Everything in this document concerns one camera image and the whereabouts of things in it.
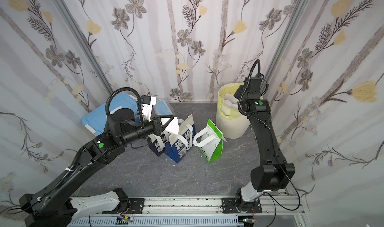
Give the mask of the blue paper bag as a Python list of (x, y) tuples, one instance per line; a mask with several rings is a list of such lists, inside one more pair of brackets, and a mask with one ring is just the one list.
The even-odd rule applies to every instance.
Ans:
[(169, 137), (165, 133), (162, 133), (160, 136), (151, 134), (147, 141), (149, 148), (159, 157), (165, 152), (165, 146), (169, 141)]
[(193, 139), (196, 134), (196, 127), (193, 115), (189, 115), (187, 119), (179, 124), (178, 134), (171, 134), (169, 141), (165, 145), (165, 154), (175, 163), (179, 163), (187, 152), (193, 147)]

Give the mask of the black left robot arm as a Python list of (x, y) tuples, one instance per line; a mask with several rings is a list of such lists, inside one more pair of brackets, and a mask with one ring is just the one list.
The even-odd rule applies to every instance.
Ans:
[[(122, 108), (111, 114), (112, 99), (121, 92), (131, 92), (137, 97), (139, 122), (135, 121), (131, 109)], [(117, 89), (108, 97), (104, 132), (84, 144), (70, 166), (44, 189), (19, 199), (21, 210), (28, 213), (25, 218), (27, 227), (66, 227), (74, 220), (95, 213), (117, 214), (128, 209), (130, 200), (121, 188), (84, 199), (72, 197), (72, 194), (92, 175), (125, 152), (127, 145), (150, 135), (160, 136), (175, 120), (172, 115), (144, 119), (142, 103), (146, 101), (146, 96), (141, 97), (129, 87)]]

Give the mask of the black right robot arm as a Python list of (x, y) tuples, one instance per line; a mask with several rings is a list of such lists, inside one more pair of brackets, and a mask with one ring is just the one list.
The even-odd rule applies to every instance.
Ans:
[(243, 85), (236, 90), (240, 114), (246, 116), (255, 132), (260, 153), (260, 165), (251, 171), (250, 182), (236, 194), (236, 209), (241, 213), (252, 210), (255, 201), (264, 193), (284, 189), (296, 172), (294, 164), (289, 164), (277, 141), (272, 125), (269, 102), (261, 99), (264, 75), (257, 59), (245, 78)]

